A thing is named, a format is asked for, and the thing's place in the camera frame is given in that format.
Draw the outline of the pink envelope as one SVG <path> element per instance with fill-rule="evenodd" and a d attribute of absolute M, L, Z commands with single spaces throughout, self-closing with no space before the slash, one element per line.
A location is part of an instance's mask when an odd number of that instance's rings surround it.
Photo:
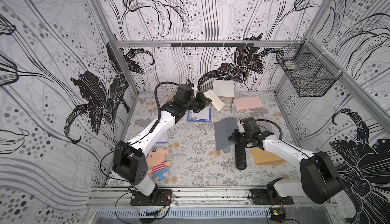
<path fill-rule="evenodd" d="M 265 107 L 259 96 L 235 98 L 234 105 L 237 110 L 248 110 Z"/>

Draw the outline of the dark grey envelope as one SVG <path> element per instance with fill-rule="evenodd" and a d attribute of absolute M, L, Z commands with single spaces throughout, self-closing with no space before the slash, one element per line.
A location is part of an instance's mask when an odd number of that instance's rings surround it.
<path fill-rule="evenodd" d="M 232 143 L 229 137 L 235 129 L 238 129 L 237 120 L 234 117 L 225 118 L 214 123 L 216 150 L 221 151 L 229 148 Z"/>

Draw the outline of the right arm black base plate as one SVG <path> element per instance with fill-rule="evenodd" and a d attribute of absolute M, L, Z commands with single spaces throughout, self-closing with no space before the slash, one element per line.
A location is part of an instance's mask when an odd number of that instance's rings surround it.
<path fill-rule="evenodd" d="M 252 188 L 249 191 L 248 199 L 250 199 L 254 205 L 293 205 L 293 198 L 290 196 L 281 197 L 275 188 L 275 183 L 283 178 L 277 178 L 266 185 L 266 188 Z"/>

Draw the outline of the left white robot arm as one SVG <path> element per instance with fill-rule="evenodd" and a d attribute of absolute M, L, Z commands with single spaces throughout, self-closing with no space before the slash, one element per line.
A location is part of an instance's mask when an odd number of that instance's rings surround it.
<path fill-rule="evenodd" d="M 113 151 L 112 171 L 129 182 L 145 196 L 152 196 L 158 189 L 157 184 L 147 173 L 146 154 L 157 140 L 173 127 L 186 112 L 198 113 L 211 104 L 212 99 L 202 91 L 197 91 L 191 84 L 162 82 L 161 85 L 175 85 L 177 91 L 173 98 L 160 105 L 157 90 L 154 91 L 158 115 L 141 133 L 128 142 L 117 143 Z"/>

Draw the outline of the tan kraft envelope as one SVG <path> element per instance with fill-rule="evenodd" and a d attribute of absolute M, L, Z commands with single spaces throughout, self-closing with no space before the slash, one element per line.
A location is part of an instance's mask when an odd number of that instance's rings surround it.
<path fill-rule="evenodd" d="M 263 151 L 260 148 L 250 148 L 250 152 L 254 163 L 257 165 L 281 165 L 286 162 L 281 157 L 273 153 Z"/>

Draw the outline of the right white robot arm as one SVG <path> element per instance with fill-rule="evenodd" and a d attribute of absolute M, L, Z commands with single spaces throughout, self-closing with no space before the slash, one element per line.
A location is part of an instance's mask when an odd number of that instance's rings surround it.
<path fill-rule="evenodd" d="M 261 130 L 259 119 L 248 117 L 237 122 L 229 141 L 235 144 L 236 166 L 243 170 L 244 155 L 248 145 L 275 154 L 292 164 L 300 171 L 300 178 L 277 178 L 269 182 L 264 198 L 269 203 L 278 203 L 289 197 L 308 197 L 316 204 L 323 204 L 341 192 L 344 181 L 334 166 L 331 157 L 325 152 L 311 152 L 283 140 L 281 127 L 271 121 L 279 133 Z"/>

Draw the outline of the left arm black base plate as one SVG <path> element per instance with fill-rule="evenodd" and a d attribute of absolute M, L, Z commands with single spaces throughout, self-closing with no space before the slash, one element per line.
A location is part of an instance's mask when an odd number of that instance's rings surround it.
<path fill-rule="evenodd" d="M 134 191 L 130 204 L 132 206 L 169 206 L 173 200 L 171 189 L 155 189 L 150 196 Z"/>

